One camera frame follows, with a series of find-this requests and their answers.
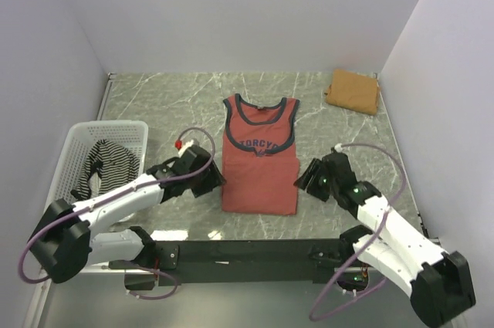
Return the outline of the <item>red printed tank top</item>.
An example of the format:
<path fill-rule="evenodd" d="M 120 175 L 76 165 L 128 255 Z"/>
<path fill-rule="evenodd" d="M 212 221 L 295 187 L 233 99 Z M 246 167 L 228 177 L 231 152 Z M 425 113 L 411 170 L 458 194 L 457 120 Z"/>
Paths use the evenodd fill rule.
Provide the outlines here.
<path fill-rule="evenodd" d="M 248 103 L 238 93 L 223 100 L 222 210 L 240 214 L 295 215 L 295 119 L 300 101 L 283 97 L 276 105 Z"/>

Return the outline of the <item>tan tank top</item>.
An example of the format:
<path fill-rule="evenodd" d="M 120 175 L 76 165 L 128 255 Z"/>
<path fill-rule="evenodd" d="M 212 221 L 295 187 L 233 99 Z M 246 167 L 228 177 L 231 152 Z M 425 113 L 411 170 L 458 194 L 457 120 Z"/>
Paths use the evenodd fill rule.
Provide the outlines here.
<path fill-rule="evenodd" d="M 335 107 L 374 116 L 379 105 L 378 80 L 344 69 L 335 69 L 331 84 L 325 92 L 325 101 Z"/>

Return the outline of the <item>black white striped tank top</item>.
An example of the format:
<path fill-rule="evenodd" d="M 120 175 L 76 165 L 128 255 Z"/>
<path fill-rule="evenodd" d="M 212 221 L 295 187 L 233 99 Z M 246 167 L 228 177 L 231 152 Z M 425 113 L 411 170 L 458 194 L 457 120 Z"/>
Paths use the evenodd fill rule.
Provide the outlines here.
<path fill-rule="evenodd" d="M 85 201 L 106 194 L 135 180 L 140 162 L 127 148 L 109 140 L 98 140 L 83 161 L 70 194 Z"/>

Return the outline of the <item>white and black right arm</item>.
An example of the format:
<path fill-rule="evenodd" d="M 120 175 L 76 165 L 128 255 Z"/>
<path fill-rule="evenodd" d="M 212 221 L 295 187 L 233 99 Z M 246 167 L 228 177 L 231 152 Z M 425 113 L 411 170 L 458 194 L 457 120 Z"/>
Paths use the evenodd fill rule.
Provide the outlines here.
<path fill-rule="evenodd" d="M 334 198 L 359 224 L 340 235 L 342 270 L 362 262 L 393 282 L 428 327 L 440 327 L 476 304 L 467 259 L 427 239 L 368 181 L 359 181 L 346 154 L 314 159 L 295 181 L 307 194 Z"/>

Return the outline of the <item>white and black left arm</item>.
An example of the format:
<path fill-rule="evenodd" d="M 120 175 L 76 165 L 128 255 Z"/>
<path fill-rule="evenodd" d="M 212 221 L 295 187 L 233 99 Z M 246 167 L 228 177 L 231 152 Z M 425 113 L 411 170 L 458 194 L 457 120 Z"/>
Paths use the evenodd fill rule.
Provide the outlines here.
<path fill-rule="evenodd" d="M 224 183 L 214 161 L 183 164 L 173 157 L 99 197 L 73 205 L 63 199 L 52 202 L 24 252 L 31 253 L 55 283 L 66 282 L 86 266 L 101 262 L 119 261 L 151 271 L 160 264 L 155 240 L 140 226 L 121 232 L 109 232 L 109 227 L 185 191 L 200 197 Z"/>

